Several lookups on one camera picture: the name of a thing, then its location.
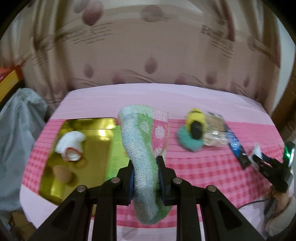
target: clear plastic packaging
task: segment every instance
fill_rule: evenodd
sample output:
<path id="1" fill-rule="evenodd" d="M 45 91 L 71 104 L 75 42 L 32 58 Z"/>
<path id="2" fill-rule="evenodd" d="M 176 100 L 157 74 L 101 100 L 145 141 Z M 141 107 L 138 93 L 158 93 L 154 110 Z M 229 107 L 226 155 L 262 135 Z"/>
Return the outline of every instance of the clear plastic packaging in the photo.
<path id="1" fill-rule="evenodd" d="M 221 147 L 228 143 L 227 127 L 224 118 L 221 115 L 204 112 L 206 127 L 203 136 L 203 141 L 206 146 Z"/>

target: blue package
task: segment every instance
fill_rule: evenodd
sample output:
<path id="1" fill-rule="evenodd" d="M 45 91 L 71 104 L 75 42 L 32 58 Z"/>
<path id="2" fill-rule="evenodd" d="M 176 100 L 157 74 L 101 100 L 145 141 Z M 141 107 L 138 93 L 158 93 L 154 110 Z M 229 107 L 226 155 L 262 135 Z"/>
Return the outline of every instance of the blue package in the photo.
<path id="1" fill-rule="evenodd" d="M 245 169 L 251 164 L 251 162 L 237 136 L 232 132 L 232 130 L 228 126 L 227 129 L 228 131 L 226 137 L 228 140 L 228 145 L 230 146 L 230 149 L 232 150 L 235 157 L 239 160 L 239 163 L 241 164 L 242 168 Z"/>

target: gold tray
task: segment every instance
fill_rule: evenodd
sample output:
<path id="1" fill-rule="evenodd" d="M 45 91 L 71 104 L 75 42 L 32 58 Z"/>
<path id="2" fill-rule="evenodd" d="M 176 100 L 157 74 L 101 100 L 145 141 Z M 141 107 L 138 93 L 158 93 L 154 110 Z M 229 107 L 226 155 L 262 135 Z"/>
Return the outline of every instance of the gold tray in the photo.
<path id="1" fill-rule="evenodd" d="M 88 188 L 101 185 L 105 179 L 110 143 L 114 136 L 114 118 L 92 118 L 67 120 L 62 125 L 52 145 L 41 180 L 39 194 L 59 205 L 79 185 Z M 80 131 L 86 135 L 80 160 L 66 162 L 54 152 L 57 141 L 67 132 Z M 67 166 L 73 173 L 70 183 L 58 181 L 52 173 L 55 165 Z"/>

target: black tool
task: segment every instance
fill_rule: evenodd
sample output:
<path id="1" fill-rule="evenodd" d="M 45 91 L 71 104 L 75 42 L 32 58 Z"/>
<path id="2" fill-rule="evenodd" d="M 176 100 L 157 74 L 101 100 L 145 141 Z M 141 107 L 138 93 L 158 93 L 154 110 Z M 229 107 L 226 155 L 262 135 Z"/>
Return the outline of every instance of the black tool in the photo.
<path id="1" fill-rule="evenodd" d="M 207 241 L 264 241 L 257 230 L 213 185 L 192 186 L 165 167 L 162 156 L 156 158 L 160 194 L 164 205 L 177 205 L 177 241 L 200 241 L 200 221 Z M 87 240 L 91 211 L 97 204 L 92 241 L 116 241 L 116 205 L 129 205 L 133 196 L 133 165 L 118 171 L 101 186 L 77 187 L 37 229 L 29 241 Z"/>
<path id="2" fill-rule="evenodd" d="M 259 165 L 259 172 L 273 185 L 273 188 L 286 193 L 293 181 L 291 167 L 294 159 L 295 144 L 286 142 L 284 147 L 283 163 L 277 159 L 270 158 L 262 153 L 262 159 L 253 155 L 252 159 Z M 264 209 L 266 218 L 270 218 L 277 205 L 277 200 L 274 197 L 267 202 Z"/>

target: cable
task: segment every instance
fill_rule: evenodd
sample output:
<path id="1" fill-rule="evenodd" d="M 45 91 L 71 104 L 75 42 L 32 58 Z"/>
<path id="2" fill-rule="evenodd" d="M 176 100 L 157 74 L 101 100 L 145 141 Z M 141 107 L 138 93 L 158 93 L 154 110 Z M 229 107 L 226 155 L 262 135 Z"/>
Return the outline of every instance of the cable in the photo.
<path id="1" fill-rule="evenodd" d="M 247 206 L 247 205 L 250 205 L 250 204 L 254 204 L 254 203 L 259 203 L 259 202 L 266 202 L 266 201 L 268 201 L 270 199 L 271 199 L 271 197 L 269 197 L 267 199 L 263 199 L 263 200 L 258 200 L 258 201 L 253 201 L 253 202 L 246 203 L 246 204 L 242 205 L 241 207 L 239 207 L 238 210 L 241 209 L 244 206 Z"/>

